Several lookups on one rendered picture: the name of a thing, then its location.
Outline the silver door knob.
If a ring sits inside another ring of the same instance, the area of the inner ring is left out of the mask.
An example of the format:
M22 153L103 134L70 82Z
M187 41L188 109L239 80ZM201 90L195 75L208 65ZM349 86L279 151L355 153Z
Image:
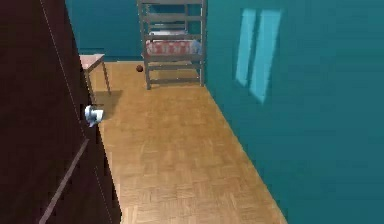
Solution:
M84 116L89 127L99 124L103 120L103 115L104 111L102 109L96 109L91 105L86 106L84 109Z

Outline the red patterned bed mattress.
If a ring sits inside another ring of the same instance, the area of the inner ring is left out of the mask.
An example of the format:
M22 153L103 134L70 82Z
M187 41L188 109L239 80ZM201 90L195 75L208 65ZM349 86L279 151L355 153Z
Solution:
M190 45L193 40L155 40L146 42L149 55L192 54Z

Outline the dark brown room door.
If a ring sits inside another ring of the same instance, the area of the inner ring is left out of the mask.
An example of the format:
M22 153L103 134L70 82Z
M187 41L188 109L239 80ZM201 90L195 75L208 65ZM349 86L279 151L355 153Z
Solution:
M0 0L0 224L120 224L65 0Z

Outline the blue pillow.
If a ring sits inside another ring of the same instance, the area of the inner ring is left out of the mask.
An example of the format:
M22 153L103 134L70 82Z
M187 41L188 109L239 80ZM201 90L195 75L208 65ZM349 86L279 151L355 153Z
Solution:
M202 54L202 45L199 41L193 40L190 45L191 53L192 54Z

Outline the pink side table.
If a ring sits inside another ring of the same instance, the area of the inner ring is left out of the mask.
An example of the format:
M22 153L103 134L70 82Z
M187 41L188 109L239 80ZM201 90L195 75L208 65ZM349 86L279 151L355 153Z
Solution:
M90 93L90 98L93 103L96 102L95 94L93 91L90 74L91 72L97 68L99 65L102 66L104 80L107 87L108 94L111 94L110 82L108 77L107 68L104 62L104 54L92 54L92 55L81 55L80 56L81 66L85 75L87 87Z

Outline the grey wooden bunk bed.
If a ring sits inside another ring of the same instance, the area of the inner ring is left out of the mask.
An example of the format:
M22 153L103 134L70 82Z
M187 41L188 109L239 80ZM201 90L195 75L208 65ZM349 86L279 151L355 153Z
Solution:
M153 84L205 81L207 0L136 0L142 44L146 88ZM202 54L149 55L146 42L197 40ZM195 70L195 77L157 78L153 71Z

